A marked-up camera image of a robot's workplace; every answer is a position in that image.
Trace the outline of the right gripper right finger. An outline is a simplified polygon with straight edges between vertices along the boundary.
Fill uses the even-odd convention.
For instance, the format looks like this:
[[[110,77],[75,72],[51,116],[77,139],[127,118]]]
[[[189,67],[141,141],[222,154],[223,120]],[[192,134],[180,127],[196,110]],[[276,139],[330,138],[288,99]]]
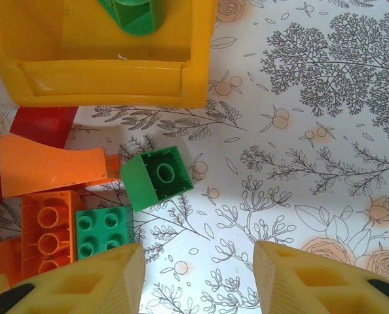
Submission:
[[[389,280],[269,241],[255,243],[262,314],[389,314]]]

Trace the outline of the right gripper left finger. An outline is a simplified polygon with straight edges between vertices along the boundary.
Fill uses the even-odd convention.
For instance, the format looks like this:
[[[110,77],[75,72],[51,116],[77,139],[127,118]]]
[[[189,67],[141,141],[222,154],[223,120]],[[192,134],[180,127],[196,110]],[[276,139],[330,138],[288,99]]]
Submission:
[[[140,243],[121,245],[6,288],[0,314],[139,314],[145,280]]]

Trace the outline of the small green lego brick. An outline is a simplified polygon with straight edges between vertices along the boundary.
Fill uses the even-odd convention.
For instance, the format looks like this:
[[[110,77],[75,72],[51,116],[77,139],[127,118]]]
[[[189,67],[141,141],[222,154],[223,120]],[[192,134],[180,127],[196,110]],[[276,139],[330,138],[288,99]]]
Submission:
[[[135,242],[130,205],[77,211],[75,222],[79,260]]]
[[[136,154],[121,166],[120,177],[135,211],[193,189],[176,146]]]

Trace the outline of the long orange lego brick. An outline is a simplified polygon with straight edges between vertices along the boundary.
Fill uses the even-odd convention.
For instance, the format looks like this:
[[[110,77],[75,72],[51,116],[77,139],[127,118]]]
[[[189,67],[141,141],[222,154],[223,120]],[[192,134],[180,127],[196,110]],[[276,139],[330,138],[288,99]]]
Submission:
[[[72,190],[21,197],[21,277],[27,279],[77,260],[75,213],[84,209]]]

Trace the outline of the small orange lego brick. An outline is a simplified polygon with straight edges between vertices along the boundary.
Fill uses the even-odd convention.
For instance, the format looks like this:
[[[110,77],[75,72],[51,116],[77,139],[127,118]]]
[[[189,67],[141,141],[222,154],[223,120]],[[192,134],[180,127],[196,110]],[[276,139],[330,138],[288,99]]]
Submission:
[[[21,238],[0,241],[0,274],[5,274],[10,286],[21,281]]]

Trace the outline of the curved orange lego piece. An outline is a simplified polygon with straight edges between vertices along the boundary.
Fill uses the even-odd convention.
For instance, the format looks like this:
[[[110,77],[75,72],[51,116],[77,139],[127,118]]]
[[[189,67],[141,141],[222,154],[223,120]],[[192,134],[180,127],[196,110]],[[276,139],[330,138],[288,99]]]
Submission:
[[[0,177],[4,198],[83,188],[120,179],[120,157],[102,148],[66,150],[17,135],[0,136]]]

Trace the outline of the yellow plastic bin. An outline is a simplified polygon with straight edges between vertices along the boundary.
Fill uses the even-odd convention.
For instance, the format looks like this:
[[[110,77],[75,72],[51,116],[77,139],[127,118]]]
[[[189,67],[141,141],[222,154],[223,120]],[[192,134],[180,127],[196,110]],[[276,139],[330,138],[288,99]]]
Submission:
[[[21,107],[201,108],[217,0],[0,0],[0,79]],[[154,9],[159,28],[133,35]]]

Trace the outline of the green lego figure piece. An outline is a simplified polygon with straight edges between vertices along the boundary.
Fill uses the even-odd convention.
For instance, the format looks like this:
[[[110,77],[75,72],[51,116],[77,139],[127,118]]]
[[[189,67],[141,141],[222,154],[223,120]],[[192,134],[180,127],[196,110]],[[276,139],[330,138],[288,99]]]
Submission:
[[[115,23],[131,35],[149,35],[164,22],[165,0],[98,0]]]

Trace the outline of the floral patterned table cover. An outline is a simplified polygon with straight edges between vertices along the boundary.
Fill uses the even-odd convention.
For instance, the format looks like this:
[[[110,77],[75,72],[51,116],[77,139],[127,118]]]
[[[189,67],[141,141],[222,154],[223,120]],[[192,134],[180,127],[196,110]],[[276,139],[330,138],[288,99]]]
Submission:
[[[20,107],[0,79],[0,136]],[[193,182],[133,210],[139,314],[262,314],[258,241],[389,280],[389,0],[217,0],[203,107],[77,108],[63,149],[121,168],[176,146]],[[131,206],[121,177],[44,192],[63,190]],[[21,197],[0,203],[0,241],[21,238]]]

